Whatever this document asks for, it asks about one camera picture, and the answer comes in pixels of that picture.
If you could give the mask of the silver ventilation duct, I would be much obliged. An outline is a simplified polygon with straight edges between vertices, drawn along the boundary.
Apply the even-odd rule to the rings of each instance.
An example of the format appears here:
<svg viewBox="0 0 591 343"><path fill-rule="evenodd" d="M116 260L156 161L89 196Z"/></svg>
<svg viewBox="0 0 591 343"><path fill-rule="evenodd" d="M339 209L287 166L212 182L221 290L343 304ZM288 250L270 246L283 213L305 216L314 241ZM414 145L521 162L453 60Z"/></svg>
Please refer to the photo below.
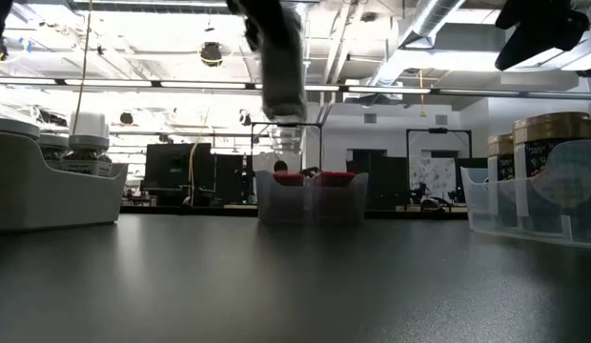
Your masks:
<svg viewBox="0 0 591 343"><path fill-rule="evenodd" d="M273 151L301 153L305 131L305 126L300 123L274 123L268 129Z"/></svg>
<svg viewBox="0 0 591 343"><path fill-rule="evenodd" d="M392 86L401 73L408 69L407 50L430 50L435 46L440 29L448 17L466 0L419 0L415 12L398 27L396 48L380 64L367 82L372 87Z"/></svg>

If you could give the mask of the white poster board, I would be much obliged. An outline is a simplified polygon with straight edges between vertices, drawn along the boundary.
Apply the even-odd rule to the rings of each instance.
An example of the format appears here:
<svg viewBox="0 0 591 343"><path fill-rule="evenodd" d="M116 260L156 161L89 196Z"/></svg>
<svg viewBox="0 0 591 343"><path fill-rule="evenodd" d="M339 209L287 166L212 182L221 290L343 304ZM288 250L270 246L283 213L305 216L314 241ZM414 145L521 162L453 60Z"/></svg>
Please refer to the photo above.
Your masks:
<svg viewBox="0 0 591 343"><path fill-rule="evenodd" d="M409 183L412 191L425 185L424 195L449 200L449 193L457 187L456 163L453 158L411 156Z"/></svg>

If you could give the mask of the ceiling light rail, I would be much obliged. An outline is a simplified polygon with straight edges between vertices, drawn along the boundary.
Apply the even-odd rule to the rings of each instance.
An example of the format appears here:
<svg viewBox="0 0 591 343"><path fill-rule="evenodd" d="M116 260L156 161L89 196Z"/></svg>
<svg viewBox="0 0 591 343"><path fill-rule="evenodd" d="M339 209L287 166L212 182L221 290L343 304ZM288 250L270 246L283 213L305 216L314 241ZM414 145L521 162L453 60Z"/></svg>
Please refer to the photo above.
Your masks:
<svg viewBox="0 0 591 343"><path fill-rule="evenodd" d="M244 82L204 82L204 81L160 81L160 80L124 80L124 79L58 79L42 77L2 77L2 86L40 86L40 87L79 87L109 89L154 89L187 91L261 91L262 84ZM353 92L361 94L395 94L424 96L462 96L496 98L530 98L591 101L591 92L571 91L501 91L473 89L444 89L422 87L377 87L348 85L306 85L305 91L311 92Z"/></svg>

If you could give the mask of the white translucent plastic bin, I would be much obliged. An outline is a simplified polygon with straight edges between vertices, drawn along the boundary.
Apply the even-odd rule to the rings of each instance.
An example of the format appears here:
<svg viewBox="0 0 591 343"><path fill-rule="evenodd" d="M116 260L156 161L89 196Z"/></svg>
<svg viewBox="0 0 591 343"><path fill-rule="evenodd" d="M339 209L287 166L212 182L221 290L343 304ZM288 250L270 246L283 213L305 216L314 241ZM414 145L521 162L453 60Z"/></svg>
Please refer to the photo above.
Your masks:
<svg viewBox="0 0 591 343"><path fill-rule="evenodd" d="M124 164L111 177L53 169L35 141L0 132L0 232L112 223L127 175Z"/></svg>

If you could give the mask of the white rounded object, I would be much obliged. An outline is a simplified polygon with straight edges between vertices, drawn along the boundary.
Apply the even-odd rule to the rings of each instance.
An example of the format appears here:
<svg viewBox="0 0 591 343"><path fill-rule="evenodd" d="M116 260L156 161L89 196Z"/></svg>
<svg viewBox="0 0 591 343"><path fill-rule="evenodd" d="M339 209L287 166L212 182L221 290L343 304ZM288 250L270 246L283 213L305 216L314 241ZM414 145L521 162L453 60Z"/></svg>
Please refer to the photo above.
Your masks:
<svg viewBox="0 0 591 343"><path fill-rule="evenodd" d="M70 135L109 137L109 120L104 113L94 111L74 112L71 115Z"/></svg>

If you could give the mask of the red-lidded spice tin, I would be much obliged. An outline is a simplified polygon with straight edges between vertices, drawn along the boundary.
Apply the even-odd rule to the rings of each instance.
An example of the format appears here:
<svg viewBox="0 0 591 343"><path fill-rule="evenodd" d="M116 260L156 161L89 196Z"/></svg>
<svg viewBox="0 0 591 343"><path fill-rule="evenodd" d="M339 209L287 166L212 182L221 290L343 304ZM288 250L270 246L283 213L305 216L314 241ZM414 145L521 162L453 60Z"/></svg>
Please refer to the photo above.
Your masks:
<svg viewBox="0 0 591 343"><path fill-rule="evenodd" d="M299 222L304 218L304 176L299 173L273 175L272 214L281 222Z"/></svg>
<svg viewBox="0 0 591 343"><path fill-rule="evenodd" d="M351 172L323 171L314 179L313 210L319 221L343 222L352 214L355 205L355 192L351 182L355 178Z"/></svg>

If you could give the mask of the clear plastic bin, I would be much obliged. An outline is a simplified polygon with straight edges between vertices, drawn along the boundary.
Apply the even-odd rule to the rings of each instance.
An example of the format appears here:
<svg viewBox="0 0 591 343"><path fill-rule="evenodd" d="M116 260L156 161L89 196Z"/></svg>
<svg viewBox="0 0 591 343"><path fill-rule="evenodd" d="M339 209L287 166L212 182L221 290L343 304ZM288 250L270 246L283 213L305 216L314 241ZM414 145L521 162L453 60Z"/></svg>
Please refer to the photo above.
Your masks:
<svg viewBox="0 0 591 343"><path fill-rule="evenodd" d="M514 161L510 180L494 161L460 170L470 229L591 248L591 139L519 144Z"/></svg>

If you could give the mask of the grey translucent plastic bin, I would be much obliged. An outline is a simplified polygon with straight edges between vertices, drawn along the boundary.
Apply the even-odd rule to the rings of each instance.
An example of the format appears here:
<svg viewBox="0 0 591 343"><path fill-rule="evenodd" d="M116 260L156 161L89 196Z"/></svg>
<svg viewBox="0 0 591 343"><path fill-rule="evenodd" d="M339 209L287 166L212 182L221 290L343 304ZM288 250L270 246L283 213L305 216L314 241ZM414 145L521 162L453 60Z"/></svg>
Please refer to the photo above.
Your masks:
<svg viewBox="0 0 591 343"><path fill-rule="evenodd" d="M364 219L367 200L368 174L359 173L351 182L351 188L355 192L355 205L351 215L345 217L343 222L319 221L314 216L313 210L313 187L314 179L304 176L304 218L299 222L281 222L272 214L272 196L273 175L269 171L259 171L255 175L256 182L256 200L258 219L267 225L330 225L330 226L354 226L361 223Z"/></svg>

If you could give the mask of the black rig frame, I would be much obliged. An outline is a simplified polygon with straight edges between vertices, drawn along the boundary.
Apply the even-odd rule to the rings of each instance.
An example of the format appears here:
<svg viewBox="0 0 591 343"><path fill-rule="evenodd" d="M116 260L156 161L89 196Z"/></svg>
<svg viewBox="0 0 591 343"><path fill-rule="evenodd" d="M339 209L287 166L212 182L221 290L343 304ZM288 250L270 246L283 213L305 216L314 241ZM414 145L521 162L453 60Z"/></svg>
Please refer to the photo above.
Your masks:
<svg viewBox="0 0 591 343"><path fill-rule="evenodd" d="M300 123L305 126L301 153L278 153L273 151L268 129L274 123L253 122L250 127L249 155L256 163L251 166L254 171L273 170L277 160L287 163L289 172L298 172L307 168L323 167L323 126L319 123Z"/></svg>
<svg viewBox="0 0 591 343"><path fill-rule="evenodd" d="M471 130L454 130L448 129L445 127L435 127L429 129L406 129L405 132L405 147L406 147L406 160L407 160L407 169L410 170L411 168L411 140L410 135L412 132L424 132L428 134L448 134L452 133L456 138L460 138L458 136L459 133L464 133L467 135L467 142L464 143L467 148L467 157L466 158L473 158L473 134Z"/></svg>

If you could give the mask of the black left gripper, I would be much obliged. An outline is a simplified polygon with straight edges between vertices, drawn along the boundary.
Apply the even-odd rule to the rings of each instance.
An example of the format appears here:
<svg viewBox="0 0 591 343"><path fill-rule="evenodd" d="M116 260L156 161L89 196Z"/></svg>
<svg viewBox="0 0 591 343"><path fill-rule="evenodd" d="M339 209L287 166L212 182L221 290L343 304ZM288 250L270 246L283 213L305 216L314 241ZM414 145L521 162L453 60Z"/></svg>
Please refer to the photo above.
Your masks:
<svg viewBox="0 0 591 343"><path fill-rule="evenodd" d="M244 19L244 37L251 51L261 51L263 37L261 27L254 21L282 21L280 0L226 0L232 14L249 16Z"/></svg>

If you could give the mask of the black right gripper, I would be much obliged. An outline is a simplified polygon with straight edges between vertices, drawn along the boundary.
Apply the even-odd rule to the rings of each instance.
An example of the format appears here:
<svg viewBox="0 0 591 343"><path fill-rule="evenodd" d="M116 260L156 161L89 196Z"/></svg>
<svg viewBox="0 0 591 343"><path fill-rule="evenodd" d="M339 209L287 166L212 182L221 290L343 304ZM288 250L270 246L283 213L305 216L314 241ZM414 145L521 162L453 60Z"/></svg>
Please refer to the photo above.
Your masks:
<svg viewBox="0 0 591 343"><path fill-rule="evenodd" d="M506 0L495 26L515 28L495 61L499 71L552 48L572 50L590 29L587 15L571 9L570 0Z"/></svg>

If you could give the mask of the white-capped spice jar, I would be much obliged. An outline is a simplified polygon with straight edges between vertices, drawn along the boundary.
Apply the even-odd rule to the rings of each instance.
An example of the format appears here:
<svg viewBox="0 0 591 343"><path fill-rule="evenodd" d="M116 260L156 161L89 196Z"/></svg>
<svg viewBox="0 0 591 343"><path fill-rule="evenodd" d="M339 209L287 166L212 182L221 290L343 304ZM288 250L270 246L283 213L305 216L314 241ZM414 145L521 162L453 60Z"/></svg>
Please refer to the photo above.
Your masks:
<svg viewBox="0 0 591 343"><path fill-rule="evenodd" d="M23 136L37 142L40 136L40 129L36 125L28 122L0 118L0 134Z"/></svg>
<svg viewBox="0 0 591 343"><path fill-rule="evenodd" d="M48 164L60 163L69 149L68 138L60 135L40 134L37 143Z"/></svg>
<svg viewBox="0 0 591 343"><path fill-rule="evenodd" d="M110 145L107 137L71 135L68 143L70 150L61 162L63 171L101 177L112 174L112 161L106 154Z"/></svg>
<svg viewBox="0 0 591 343"><path fill-rule="evenodd" d="M282 46L262 33L259 54L262 109L274 122L304 122L307 102L303 81L301 17L292 8L283 8L287 36Z"/></svg>

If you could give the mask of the black cabinet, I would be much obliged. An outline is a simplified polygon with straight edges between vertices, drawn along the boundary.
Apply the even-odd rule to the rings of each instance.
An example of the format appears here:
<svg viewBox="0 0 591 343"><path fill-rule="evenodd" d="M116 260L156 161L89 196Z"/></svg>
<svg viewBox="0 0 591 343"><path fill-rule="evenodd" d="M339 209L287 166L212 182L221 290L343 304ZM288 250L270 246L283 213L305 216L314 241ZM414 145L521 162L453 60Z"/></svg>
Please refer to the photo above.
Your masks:
<svg viewBox="0 0 591 343"><path fill-rule="evenodd" d="M367 173L367 211L394 211L409 203L408 161L386 150L347 150L346 168Z"/></svg>

